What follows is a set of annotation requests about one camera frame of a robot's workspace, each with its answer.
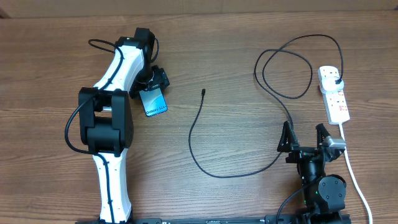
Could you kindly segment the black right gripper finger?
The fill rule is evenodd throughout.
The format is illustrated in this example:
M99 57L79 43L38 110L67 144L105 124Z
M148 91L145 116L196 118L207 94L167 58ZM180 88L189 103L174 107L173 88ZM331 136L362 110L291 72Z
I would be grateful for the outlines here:
M277 146L277 152L293 152L299 147L299 141L289 121L285 121L282 134Z
M320 123L316 126L317 131L317 148L321 148L322 146L329 146L329 141L331 139L330 133L327 131L326 127L323 123Z

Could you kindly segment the Samsung Galaxy smartphone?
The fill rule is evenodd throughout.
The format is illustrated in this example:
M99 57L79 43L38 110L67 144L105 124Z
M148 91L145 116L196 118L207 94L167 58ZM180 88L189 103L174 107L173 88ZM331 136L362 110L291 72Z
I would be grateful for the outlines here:
M140 91L139 94L146 116L155 116L168 110L165 98L160 88L151 91Z

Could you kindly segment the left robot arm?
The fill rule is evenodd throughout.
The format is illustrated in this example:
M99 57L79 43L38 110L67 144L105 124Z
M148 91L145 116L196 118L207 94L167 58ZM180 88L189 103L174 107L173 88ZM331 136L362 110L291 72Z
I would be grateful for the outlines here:
M80 137L93 156L99 178L101 212L97 223L132 223L126 160L134 125L130 100L142 101L146 116L168 110L164 90L170 85L163 68L154 65L159 41L146 28L120 37L110 50L114 58L93 87L78 94Z

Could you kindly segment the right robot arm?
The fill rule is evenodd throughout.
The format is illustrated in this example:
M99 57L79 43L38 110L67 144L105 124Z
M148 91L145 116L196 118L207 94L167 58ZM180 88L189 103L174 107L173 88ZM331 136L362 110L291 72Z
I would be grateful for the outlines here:
M340 175L325 173L327 162L332 162L345 152L346 142L333 138L324 125L318 124L317 146L304 147L286 121L277 146L278 152L286 152L286 163L296 164L302 187L281 204L274 223L350 223L349 215L342 215L345 209L346 181ZM282 218L281 213L287 202L303 194L304 208L295 214Z

